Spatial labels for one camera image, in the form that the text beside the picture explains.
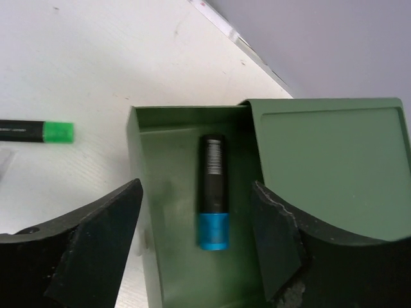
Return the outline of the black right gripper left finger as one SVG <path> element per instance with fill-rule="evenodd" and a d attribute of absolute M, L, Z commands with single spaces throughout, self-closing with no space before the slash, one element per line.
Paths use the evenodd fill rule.
<path fill-rule="evenodd" d="M 1 234 L 1 307 L 114 307 L 143 199 L 139 179 Z"/>

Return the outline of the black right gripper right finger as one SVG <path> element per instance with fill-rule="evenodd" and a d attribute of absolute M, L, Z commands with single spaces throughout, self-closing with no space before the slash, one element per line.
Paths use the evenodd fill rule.
<path fill-rule="evenodd" d="M 274 307 L 409 307 L 410 239 L 355 234 L 252 184 L 252 226 Z"/>

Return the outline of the blue cap black highlighter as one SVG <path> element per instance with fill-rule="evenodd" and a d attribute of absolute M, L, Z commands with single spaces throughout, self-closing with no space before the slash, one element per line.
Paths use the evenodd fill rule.
<path fill-rule="evenodd" d="M 229 247 L 228 191 L 225 136 L 203 135 L 198 161 L 198 243 L 203 250 Z"/>

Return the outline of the green drawer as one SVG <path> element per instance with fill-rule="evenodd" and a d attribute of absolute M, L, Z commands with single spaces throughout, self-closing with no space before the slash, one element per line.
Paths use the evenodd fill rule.
<path fill-rule="evenodd" d="M 200 248 L 200 138 L 227 140 L 229 247 Z M 266 307 L 250 217 L 262 180 L 247 105 L 134 107 L 127 125 L 130 168 L 141 180 L 137 229 L 150 307 Z"/>

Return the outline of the green cap black highlighter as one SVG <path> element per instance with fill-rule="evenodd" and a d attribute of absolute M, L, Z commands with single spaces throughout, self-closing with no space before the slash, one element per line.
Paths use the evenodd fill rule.
<path fill-rule="evenodd" d="M 74 124 L 2 119 L 1 141 L 71 144 L 74 142 Z"/>

